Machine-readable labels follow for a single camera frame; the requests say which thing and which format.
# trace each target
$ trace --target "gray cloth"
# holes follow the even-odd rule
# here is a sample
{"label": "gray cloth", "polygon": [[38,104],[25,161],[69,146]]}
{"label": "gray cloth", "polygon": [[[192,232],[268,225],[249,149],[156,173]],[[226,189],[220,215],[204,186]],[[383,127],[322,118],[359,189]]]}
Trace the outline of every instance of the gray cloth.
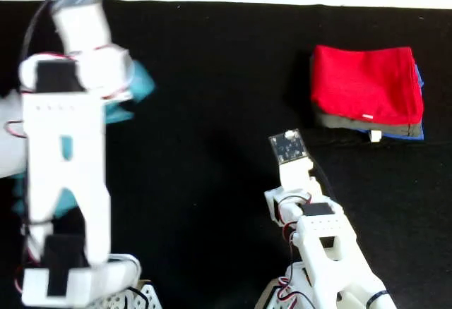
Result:
{"label": "gray cloth", "polygon": [[326,114],[317,106],[314,106],[314,113],[316,115],[317,122],[327,128],[348,128],[367,131],[382,131],[383,133],[388,134],[413,137],[420,136],[422,132],[421,123],[389,126],[387,124],[358,121],[349,119],[347,117]]}

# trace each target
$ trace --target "folded red towel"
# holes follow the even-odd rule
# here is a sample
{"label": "folded red towel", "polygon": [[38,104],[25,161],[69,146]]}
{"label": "folded red towel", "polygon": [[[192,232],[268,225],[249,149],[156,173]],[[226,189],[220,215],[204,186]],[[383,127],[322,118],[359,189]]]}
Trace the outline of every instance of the folded red towel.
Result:
{"label": "folded red towel", "polygon": [[411,48],[317,46],[311,100],[327,114],[389,125],[420,123],[424,105]]}

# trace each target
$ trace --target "black fabric backdrop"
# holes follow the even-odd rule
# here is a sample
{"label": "black fabric backdrop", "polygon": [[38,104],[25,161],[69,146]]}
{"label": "black fabric backdrop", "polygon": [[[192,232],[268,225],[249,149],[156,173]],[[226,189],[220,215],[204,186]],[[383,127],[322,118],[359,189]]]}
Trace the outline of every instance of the black fabric backdrop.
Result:
{"label": "black fabric backdrop", "polygon": [[[0,3],[1,93],[35,3]],[[301,128],[329,176],[369,264],[400,309],[452,308],[452,11],[106,0],[115,43],[157,83],[135,119],[108,126],[112,251],[132,253],[164,308],[253,308],[287,267],[288,248],[263,191],[279,185],[267,137]],[[314,128],[309,55],[411,46],[424,86],[426,140],[371,145]],[[61,50],[50,19],[32,52]],[[19,220],[0,180],[1,294],[19,308],[12,275]],[[71,212],[58,225],[76,226]]]}

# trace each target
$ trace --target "stack of folded cloths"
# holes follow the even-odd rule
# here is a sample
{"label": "stack of folded cloths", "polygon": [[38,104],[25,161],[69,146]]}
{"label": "stack of folded cloths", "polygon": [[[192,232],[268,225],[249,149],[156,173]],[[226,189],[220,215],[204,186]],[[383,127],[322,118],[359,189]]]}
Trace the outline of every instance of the stack of folded cloths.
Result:
{"label": "stack of folded cloths", "polygon": [[409,47],[314,50],[311,101],[317,121],[328,128],[423,140],[423,85]]}

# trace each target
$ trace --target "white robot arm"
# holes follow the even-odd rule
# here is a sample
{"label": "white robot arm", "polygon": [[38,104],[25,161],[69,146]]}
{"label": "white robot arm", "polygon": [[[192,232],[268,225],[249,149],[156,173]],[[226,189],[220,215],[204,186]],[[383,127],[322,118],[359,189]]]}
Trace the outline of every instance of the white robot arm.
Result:
{"label": "white robot arm", "polygon": [[[114,295],[121,308],[161,308],[150,284],[148,296],[140,293],[145,301],[127,302],[125,290],[137,286],[141,265],[131,255],[110,254],[105,104],[132,97],[128,52],[111,44],[99,0],[57,0],[52,15],[65,54],[36,54],[19,68],[28,139],[25,244],[37,264],[25,268],[22,302],[114,308],[120,304],[109,305]],[[84,236],[53,232],[50,219],[64,189],[83,214]]]}
{"label": "white robot arm", "polygon": [[278,159],[281,187],[265,192],[270,216],[301,262],[266,294],[263,308],[396,309],[383,282],[371,271],[342,207],[323,195],[309,175],[309,158],[298,130],[270,137]]}

